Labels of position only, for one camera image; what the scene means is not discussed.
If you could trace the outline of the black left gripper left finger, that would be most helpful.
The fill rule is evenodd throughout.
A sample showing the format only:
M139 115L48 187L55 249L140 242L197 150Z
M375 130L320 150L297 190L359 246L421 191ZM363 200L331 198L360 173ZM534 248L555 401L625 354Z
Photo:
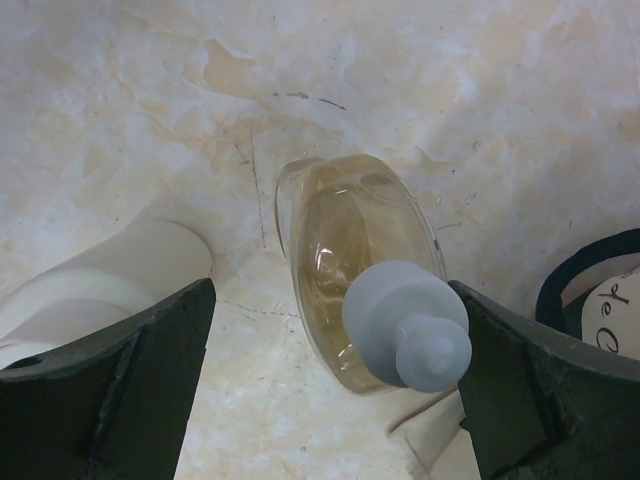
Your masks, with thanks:
M215 303L201 279L2 369L2 478L173 478Z

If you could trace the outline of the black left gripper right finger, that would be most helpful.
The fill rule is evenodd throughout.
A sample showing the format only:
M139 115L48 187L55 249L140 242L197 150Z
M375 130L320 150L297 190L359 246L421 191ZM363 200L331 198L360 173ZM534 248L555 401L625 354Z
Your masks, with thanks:
M469 316L458 388L481 477L638 478L638 361L450 286Z

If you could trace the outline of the cream canvas tote bag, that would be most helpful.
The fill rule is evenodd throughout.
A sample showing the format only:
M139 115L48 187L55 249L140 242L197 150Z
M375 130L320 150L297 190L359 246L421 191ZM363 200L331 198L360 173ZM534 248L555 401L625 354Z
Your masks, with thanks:
M543 282L533 320L608 353L639 363L639 273L630 270L563 299L569 284L590 268L639 252L639 233L627 230L577 251ZM459 388L441 395L408 416L416 430L405 436L414 479L481 477Z

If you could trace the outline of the cream bottle round cap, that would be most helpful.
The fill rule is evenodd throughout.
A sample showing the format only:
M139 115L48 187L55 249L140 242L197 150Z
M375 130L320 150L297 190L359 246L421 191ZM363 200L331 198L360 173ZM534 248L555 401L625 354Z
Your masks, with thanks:
M1 306L1 366L36 357L137 314L207 278L207 244L174 222L136 222L36 276Z

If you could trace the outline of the amber liquid bottle white cap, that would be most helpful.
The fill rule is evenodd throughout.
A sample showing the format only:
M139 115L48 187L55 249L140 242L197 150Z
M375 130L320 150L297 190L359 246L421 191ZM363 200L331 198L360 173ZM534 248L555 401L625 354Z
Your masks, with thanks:
M287 164L275 191L281 249L310 344L356 394L436 393L469 367L469 319L417 198L382 160Z

